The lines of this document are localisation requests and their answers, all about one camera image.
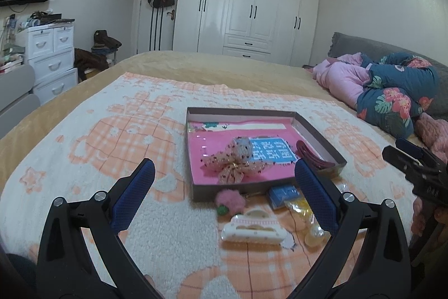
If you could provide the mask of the clear bag with beads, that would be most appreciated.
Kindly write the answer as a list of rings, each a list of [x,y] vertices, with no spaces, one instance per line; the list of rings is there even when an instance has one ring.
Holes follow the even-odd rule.
[[[321,247],[330,239],[330,233],[323,230],[317,221],[309,222],[304,235],[304,243],[307,247]]]

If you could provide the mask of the dark red curved hair clip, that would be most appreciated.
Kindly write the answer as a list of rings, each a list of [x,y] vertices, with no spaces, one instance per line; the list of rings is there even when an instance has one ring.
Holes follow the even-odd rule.
[[[333,162],[328,162],[321,159],[317,154],[307,146],[303,140],[298,140],[296,143],[296,155],[305,160],[309,165],[312,165],[317,170],[324,170],[328,168],[334,168],[336,166]]]

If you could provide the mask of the blue plastic box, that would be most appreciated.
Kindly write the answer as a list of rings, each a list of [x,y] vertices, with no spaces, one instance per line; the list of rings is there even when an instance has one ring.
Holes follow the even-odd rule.
[[[299,198],[299,196],[299,191],[293,185],[275,186],[267,191],[267,199],[272,210],[285,207],[286,202]]]

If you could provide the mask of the cream claw hair clip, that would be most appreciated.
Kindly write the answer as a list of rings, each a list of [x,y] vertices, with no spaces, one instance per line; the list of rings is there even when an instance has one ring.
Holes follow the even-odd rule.
[[[278,219],[261,209],[234,215],[221,230],[223,241],[247,244],[279,245],[287,235]]]

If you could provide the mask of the dotted tulle bow hair clip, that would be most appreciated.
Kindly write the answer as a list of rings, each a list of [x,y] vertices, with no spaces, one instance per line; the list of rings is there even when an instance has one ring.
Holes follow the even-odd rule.
[[[217,176],[219,184],[240,184],[244,178],[259,175],[274,165],[274,162],[254,158],[253,144],[248,137],[236,137],[224,150],[200,161],[205,171]]]

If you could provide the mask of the yellow jewelry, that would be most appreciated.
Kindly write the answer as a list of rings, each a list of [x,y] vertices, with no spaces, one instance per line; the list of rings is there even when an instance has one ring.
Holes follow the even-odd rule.
[[[299,196],[292,200],[286,200],[285,206],[307,224],[314,223],[314,213],[304,197]]]

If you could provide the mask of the pink knitted blanket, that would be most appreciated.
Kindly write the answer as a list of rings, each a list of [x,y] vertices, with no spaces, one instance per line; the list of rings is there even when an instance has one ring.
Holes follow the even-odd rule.
[[[448,158],[448,122],[422,113],[415,123],[415,134],[444,163]]]

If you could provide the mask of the floral blue quilt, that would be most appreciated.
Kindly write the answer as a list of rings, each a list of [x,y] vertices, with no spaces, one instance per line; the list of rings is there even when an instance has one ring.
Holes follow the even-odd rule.
[[[439,89],[439,76],[426,59],[406,52],[373,61],[361,54],[368,81],[357,99],[357,116],[395,138],[414,133],[414,122],[427,111]]]

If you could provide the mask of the pink folded blanket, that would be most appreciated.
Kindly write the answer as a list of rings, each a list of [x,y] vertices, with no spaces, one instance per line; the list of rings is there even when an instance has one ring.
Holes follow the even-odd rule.
[[[369,70],[361,66],[363,56],[358,52],[338,58],[326,58],[312,68],[312,77],[333,97],[356,110],[364,85],[371,81]]]

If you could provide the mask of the grey headboard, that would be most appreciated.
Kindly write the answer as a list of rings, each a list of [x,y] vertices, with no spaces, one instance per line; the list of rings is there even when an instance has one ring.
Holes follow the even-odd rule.
[[[447,103],[448,103],[448,68],[445,64],[442,64],[433,58],[401,48],[399,46],[390,45],[387,43],[381,43],[379,41],[370,40],[358,36],[350,36],[344,33],[334,32],[332,37],[332,43],[327,56],[330,58],[337,58],[345,54],[355,54],[357,52],[363,52],[373,61],[380,61],[380,59],[386,55],[406,52],[415,56],[419,56],[428,60],[436,69],[439,76],[439,90],[433,103],[427,110],[427,113],[434,119],[447,120]]]

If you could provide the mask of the tan bed cover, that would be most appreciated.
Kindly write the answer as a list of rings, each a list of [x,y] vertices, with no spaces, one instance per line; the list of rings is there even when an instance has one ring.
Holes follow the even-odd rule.
[[[183,52],[139,54],[51,100],[25,117],[1,139],[1,185],[5,186],[26,155],[80,103],[125,73],[233,89],[331,100],[300,68],[262,61]]]

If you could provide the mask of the white and orange plush blanket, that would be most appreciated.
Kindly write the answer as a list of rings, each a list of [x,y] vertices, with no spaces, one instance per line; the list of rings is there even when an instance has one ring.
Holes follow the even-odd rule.
[[[12,172],[1,246],[35,298],[409,298],[387,144],[335,103],[127,73]]]

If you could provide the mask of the grey chair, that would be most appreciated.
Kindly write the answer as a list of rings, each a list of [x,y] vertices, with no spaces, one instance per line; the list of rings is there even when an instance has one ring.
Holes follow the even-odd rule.
[[[1,139],[40,107],[39,98],[33,94],[35,79],[34,69],[23,64],[1,74]]]

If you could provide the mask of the brown box with pink lining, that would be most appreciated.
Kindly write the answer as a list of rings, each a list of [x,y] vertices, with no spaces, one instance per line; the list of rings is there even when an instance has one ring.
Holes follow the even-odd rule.
[[[336,148],[297,112],[199,108],[186,112],[191,198],[211,202],[231,189],[264,194],[294,184],[301,159],[325,176],[347,164]]]

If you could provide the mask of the pile of dark clothes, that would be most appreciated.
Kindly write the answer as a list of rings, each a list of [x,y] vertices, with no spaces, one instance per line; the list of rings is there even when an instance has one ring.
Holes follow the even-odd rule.
[[[117,62],[117,51],[122,43],[109,36],[106,30],[96,30],[94,45],[89,51],[74,49],[74,68],[78,70],[78,80],[87,80],[87,71],[104,71]]]

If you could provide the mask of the white drawer cabinet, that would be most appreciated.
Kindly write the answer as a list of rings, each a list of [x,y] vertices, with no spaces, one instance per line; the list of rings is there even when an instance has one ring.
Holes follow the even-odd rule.
[[[32,92],[41,105],[78,85],[72,23],[29,27],[16,35],[16,43],[24,47],[24,63],[34,70]]]

